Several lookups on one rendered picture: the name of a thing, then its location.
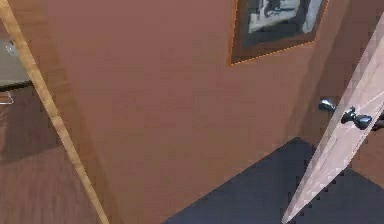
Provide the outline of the black door knob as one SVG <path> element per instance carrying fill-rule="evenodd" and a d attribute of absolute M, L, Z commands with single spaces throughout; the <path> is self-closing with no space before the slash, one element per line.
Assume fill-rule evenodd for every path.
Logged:
<path fill-rule="evenodd" d="M 336 110 L 336 105 L 328 98 L 321 98 L 318 104 L 318 109 L 321 111 L 334 113 Z"/>
<path fill-rule="evenodd" d="M 341 123 L 346 124 L 352 122 L 358 129 L 365 130 L 371 124 L 372 120 L 373 118 L 369 115 L 357 115 L 356 108 L 351 106 L 344 112 Z"/>

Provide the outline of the pale pink room door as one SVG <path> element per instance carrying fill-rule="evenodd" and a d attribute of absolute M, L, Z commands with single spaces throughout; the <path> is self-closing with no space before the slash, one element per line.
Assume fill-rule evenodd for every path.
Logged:
<path fill-rule="evenodd" d="M 341 100 L 335 105 L 336 110 L 282 217 L 284 224 L 291 221 L 349 165 L 384 112 L 384 13 Z M 352 122 L 341 123 L 344 112 L 351 106 L 356 108 L 357 115 L 373 118 L 367 129 L 360 130 Z"/>

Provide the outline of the grey table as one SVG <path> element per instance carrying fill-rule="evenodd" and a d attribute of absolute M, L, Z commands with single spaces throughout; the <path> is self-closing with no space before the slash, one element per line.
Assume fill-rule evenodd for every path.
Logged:
<path fill-rule="evenodd" d="M 0 39 L 0 105 L 13 104 L 11 91 L 31 85 L 14 43 Z"/>

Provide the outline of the brown framed wall picture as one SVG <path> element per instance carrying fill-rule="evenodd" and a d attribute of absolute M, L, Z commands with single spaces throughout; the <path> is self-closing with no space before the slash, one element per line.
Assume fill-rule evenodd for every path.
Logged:
<path fill-rule="evenodd" d="M 328 3 L 329 0 L 236 0 L 229 64 L 312 42 Z"/>

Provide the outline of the light wooden door frame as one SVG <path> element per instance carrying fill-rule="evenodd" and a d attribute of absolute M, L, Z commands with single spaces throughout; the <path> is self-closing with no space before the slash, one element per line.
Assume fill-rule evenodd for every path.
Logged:
<path fill-rule="evenodd" d="M 121 224 L 38 0 L 0 0 L 0 19 L 102 224 Z"/>

